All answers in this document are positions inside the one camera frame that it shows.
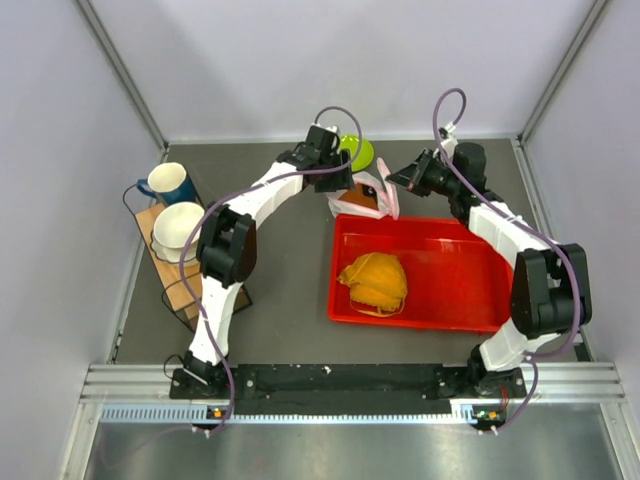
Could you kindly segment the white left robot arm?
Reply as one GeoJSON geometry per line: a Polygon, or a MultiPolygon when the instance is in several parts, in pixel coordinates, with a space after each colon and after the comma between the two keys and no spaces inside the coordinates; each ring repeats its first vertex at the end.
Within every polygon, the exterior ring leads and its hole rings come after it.
{"type": "Polygon", "coordinates": [[[350,153],[336,126],[310,126],[306,139],[281,153],[250,187],[212,204],[196,227],[202,292],[198,323],[183,371],[205,396],[230,383],[228,334],[236,298],[257,263],[257,231],[285,201],[312,185],[320,193],[352,185],[350,153]]]}

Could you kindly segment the white mesh laundry bag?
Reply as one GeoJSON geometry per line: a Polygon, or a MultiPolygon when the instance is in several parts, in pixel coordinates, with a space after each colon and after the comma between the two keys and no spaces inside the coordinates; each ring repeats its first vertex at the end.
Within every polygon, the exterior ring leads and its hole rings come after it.
{"type": "Polygon", "coordinates": [[[382,219],[391,217],[397,220],[400,214],[400,205],[398,200],[397,188],[395,185],[385,181],[385,177],[390,174],[390,170],[381,157],[376,159],[376,168],[378,175],[374,176],[368,172],[360,171],[352,175],[354,185],[362,183],[376,189],[378,196],[378,210],[370,210],[354,204],[343,202],[339,197],[347,190],[338,190],[326,194],[329,209],[334,217],[338,215],[352,215],[372,219],[382,219]]]}

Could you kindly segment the orange smooth bra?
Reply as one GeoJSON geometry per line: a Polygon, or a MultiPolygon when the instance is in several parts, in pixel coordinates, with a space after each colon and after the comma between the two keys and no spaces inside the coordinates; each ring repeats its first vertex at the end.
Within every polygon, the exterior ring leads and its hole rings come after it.
{"type": "Polygon", "coordinates": [[[378,196],[376,189],[362,183],[356,183],[354,188],[343,193],[339,197],[339,200],[370,210],[378,210],[378,196]]]}

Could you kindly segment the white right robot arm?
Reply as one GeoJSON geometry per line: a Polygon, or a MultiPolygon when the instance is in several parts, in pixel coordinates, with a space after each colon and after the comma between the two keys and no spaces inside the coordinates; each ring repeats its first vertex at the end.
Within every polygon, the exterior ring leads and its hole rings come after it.
{"type": "Polygon", "coordinates": [[[592,316],[585,250],[559,244],[515,215],[487,188],[485,167],[481,145],[446,140],[385,177],[419,197],[446,197],[453,217],[513,270],[508,318],[472,350],[467,362],[467,384],[481,396],[513,377],[525,360],[537,358],[541,346],[576,334],[592,316]]]}

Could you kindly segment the yellow lace bra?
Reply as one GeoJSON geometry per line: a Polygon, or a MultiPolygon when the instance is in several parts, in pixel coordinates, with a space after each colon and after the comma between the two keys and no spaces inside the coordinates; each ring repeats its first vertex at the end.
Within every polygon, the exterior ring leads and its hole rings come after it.
{"type": "Polygon", "coordinates": [[[364,315],[386,318],[401,313],[408,295],[408,281],[399,259],[372,252],[359,256],[338,275],[349,289],[349,304],[364,315]]]}

